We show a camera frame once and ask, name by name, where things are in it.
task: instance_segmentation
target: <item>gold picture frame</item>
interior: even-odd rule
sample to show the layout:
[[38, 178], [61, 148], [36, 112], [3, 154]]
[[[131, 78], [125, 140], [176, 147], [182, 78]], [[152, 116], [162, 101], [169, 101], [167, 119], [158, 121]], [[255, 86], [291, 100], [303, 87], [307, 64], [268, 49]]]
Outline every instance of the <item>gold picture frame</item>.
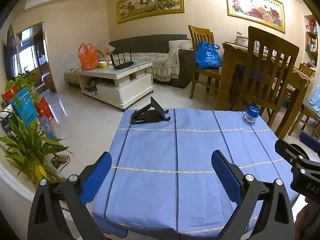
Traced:
[[184, 13], [184, 0], [121, 0], [116, 10], [119, 24], [148, 16]]
[[277, 0], [227, 0], [228, 16], [260, 23], [285, 33], [283, 3]]

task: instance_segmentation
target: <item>painting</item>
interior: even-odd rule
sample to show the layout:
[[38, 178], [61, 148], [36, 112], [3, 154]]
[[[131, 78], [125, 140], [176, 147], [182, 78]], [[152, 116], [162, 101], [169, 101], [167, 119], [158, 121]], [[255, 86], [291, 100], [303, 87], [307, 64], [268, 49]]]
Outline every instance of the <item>painting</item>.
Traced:
[[184, 0], [121, 0], [117, 2], [118, 23], [169, 13], [184, 13]]
[[277, 0], [227, 0], [228, 16], [266, 25], [285, 33], [283, 3]]

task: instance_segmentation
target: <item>yellow bowl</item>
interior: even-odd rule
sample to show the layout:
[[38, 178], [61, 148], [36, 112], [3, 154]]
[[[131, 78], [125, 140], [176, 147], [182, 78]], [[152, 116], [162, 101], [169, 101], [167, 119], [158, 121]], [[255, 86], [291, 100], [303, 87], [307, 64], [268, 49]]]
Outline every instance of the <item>yellow bowl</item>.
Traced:
[[106, 68], [107, 66], [108, 66], [108, 63], [106, 61], [99, 62], [99, 68]]

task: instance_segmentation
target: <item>red plastic bag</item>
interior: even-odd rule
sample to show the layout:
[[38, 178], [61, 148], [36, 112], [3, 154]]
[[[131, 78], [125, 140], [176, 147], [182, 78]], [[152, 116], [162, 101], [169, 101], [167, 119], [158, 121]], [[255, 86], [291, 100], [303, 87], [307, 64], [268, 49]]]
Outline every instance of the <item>red plastic bag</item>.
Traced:
[[78, 50], [78, 57], [84, 70], [95, 69], [99, 66], [99, 57], [91, 43], [82, 43]]

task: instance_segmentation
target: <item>yellow flower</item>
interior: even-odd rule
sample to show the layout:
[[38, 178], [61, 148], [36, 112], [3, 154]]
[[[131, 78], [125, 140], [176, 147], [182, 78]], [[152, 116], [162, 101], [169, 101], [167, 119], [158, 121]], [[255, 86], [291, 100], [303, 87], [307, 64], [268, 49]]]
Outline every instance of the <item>yellow flower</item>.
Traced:
[[265, 13], [266, 13], [266, 10], [265, 10], [264, 8], [262, 8], [262, 7], [259, 7], [259, 8], [258, 8], [258, 11], [259, 11], [260, 13], [262, 13], [262, 14], [265, 14]]

